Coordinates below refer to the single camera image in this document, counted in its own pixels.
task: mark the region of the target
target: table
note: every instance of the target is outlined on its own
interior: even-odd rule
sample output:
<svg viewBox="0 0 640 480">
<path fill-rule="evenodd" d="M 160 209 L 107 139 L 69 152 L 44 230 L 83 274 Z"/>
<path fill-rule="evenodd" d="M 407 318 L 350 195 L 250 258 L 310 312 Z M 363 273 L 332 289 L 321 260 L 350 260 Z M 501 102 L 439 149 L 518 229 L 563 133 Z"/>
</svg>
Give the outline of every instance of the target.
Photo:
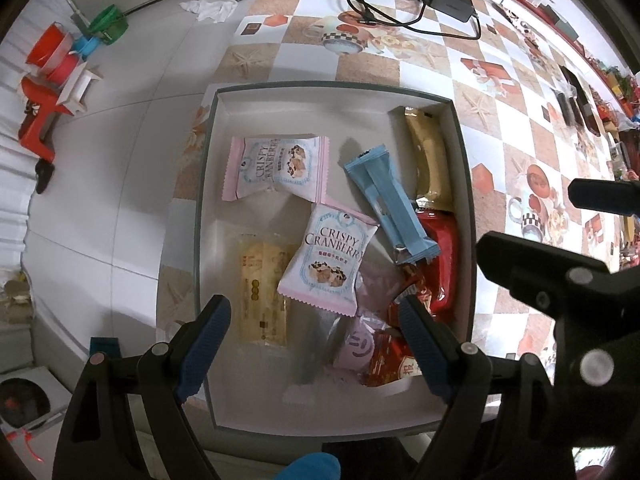
<svg viewBox="0 0 640 480">
<path fill-rule="evenodd" d="M 595 110 L 584 72 L 545 38 L 536 35 L 538 48 L 525 42 L 489 0 L 472 1 L 482 26 L 479 41 L 364 27 L 346 0 L 255 0 L 212 74 L 180 159 L 158 279 L 159 336 L 172 320 L 194 317 L 196 196 L 213 95 L 247 82 L 372 82 L 452 99 L 472 173 L 477 238 L 490 230 L 522 236 L 525 212 L 544 242 L 618 270 L 618 217 L 578 210 L 568 200 L 573 178 L 613 179 L 600 120 L 600 137 L 566 126 L 554 93 L 562 64 L 578 76 Z M 370 2 L 403 21 L 417 12 L 413 0 Z M 471 22 L 429 8 L 419 25 L 474 33 Z M 480 270 L 472 341 L 490 355 L 529 351 L 554 362 L 552 320 L 515 301 Z"/>
</svg>

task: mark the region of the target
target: blue object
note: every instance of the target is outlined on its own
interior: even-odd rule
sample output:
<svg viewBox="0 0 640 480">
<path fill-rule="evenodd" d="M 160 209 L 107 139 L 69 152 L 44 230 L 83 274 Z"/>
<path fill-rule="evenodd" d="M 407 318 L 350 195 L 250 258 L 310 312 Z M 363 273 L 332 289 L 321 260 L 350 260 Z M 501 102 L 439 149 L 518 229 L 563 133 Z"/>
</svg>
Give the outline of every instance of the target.
<svg viewBox="0 0 640 480">
<path fill-rule="evenodd" d="M 415 215 L 384 146 L 347 162 L 344 169 L 376 212 L 391 245 L 398 249 L 396 263 L 432 260 L 440 254 L 440 247 L 427 236 Z"/>
<path fill-rule="evenodd" d="M 218 301 L 219 304 L 200 330 L 180 366 L 178 385 L 175 387 L 174 394 L 182 403 L 185 403 L 188 397 L 198 393 L 231 323 L 229 300 L 224 296 L 214 296 L 211 301 Z"/>
<path fill-rule="evenodd" d="M 80 36 L 77 40 L 74 41 L 71 50 L 75 50 L 78 54 L 80 54 L 80 56 L 82 56 L 82 59 L 86 60 L 89 57 L 89 54 L 91 54 L 98 45 L 100 45 L 99 38 L 92 36 L 91 38 L 87 39 L 84 36 Z"/>
<path fill-rule="evenodd" d="M 448 404 L 454 393 L 449 381 L 449 364 L 407 298 L 400 302 L 398 319 L 402 335 L 414 353 L 429 391 Z"/>
<path fill-rule="evenodd" d="M 102 352 L 111 359 L 120 359 L 122 357 L 117 337 L 92 337 L 89 342 L 89 355 L 91 356 L 96 352 Z"/>
<path fill-rule="evenodd" d="M 328 453 L 311 453 L 289 464 L 273 480 L 340 480 L 340 462 Z"/>
</svg>

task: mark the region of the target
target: white curtain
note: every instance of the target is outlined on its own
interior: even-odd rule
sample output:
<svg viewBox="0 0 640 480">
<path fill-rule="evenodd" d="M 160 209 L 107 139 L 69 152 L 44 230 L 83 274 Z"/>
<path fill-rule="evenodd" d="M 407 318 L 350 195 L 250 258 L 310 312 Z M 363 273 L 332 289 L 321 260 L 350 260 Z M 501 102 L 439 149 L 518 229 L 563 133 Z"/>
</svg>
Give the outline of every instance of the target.
<svg viewBox="0 0 640 480">
<path fill-rule="evenodd" d="M 30 0 L 0 43 L 0 269 L 20 269 L 38 161 L 18 144 L 24 104 L 16 93 L 24 60 L 53 22 L 75 30 L 67 0 Z"/>
</svg>

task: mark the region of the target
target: red snack package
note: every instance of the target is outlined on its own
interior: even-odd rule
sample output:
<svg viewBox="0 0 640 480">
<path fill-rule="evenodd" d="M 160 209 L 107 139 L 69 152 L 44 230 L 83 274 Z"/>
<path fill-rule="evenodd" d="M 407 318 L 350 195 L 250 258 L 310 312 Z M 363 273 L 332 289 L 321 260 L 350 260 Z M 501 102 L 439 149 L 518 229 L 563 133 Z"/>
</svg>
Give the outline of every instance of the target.
<svg viewBox="0 0 640 480">
<path fill-rule="evenodd" d="M 429 264 L 422 260 L 418 268 L 426 286 L 433 292 L 431 313 L 434 316 L 453 307 L 458 275 L 458 228 L 455 217 L 443 211 L 427 209 L 417 213 L 418 220 L 430 238 L 440 246 L 440 255 Z"/>
<path fill-rule="evenodd" d="M 398 307 L 402 298 L 410 294 L 415 294 L 420 302 L 427 309 L 427 312 L 431 313 L 431 291 L 429 290 L 424 276 L 413 264 L 404 264 L 401 267 L 402 273 L 406 281 L 402 286 L 402 291 L 389 303 L 387 311 L 387 323 L 396 328 L 400 328 L 400 321 L 398 319 Z"/>
<path fill-rule="evenodd" d="M 376 332 L 375 350 L 369 364 L 365 386 L 382 386 L 405 377 L 422 375 L 414 354 L 402 336 Z"/>
</svg>

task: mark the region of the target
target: gold snack wrapper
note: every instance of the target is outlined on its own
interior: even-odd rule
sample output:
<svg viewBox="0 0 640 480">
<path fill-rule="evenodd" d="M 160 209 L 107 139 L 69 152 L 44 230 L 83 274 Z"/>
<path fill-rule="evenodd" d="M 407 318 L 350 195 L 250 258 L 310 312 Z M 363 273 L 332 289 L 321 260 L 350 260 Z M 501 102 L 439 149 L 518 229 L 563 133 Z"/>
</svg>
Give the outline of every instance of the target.
<svg viewBox="0 0 640 480">
<path fill-rule="evenodd" d="M 404 109 L 404 118 L 416 150 L 418 206 L 423 209 L 453 211 L 447 151 L 438 120 L 423 110 L 409 107 Z"/>
<path fill-rule="evenodd" d="M 294 248 L 278 247 L 252 235 L 240 238 L 240 340 L 287 345 L 290 299 L 278 294 L 280 281 Z"/>
</svg>

